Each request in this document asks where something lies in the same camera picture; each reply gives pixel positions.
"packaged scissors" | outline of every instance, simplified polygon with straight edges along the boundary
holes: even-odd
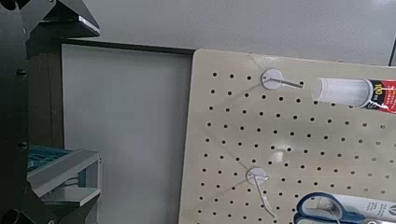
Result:
[[[314,192],[297,204],[295,224],[396,224],[396,203]]]

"red label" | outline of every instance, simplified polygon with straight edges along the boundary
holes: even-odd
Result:
[[[380,111],[396,113],[396,81],[382,80],[382,89],[375,89],[374,94],[385,93],[384,102],[379,106]]]

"white panel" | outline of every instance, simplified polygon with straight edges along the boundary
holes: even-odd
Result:
[[[302,90],[265,90],[261,74],[279,69]],[[396,68],[249,53],[195,53],[180,224],[292,222],[307,193],[396,202],[396,117],[312,101],[316,77],[394,79]],[[263,208],[250,168],[277,219]]]
[[[177,222],[191,57],[63,47],[67,148],[103,158],[101,223]]]
[[[85,0],[101,40],[385,65],[396,1]]]

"black metal bracket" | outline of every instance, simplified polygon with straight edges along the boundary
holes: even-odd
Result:
[[[56,224],[59,220],[77,223],[74,217],[55,216],[26,180],[29,153],[26,43],[37,26],[59,37],[99,35],[99,26],[81,0],[0,0],[1,224]],[[70,216],[77,215],[82,220],[96,200]]]

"white wall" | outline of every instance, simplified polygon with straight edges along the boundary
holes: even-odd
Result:
[[[100,223],[177,223],[191,57],[63,46],[64,141],[103,157]]]
[[[393,0],[84,0],[104,41],[385,65]]]

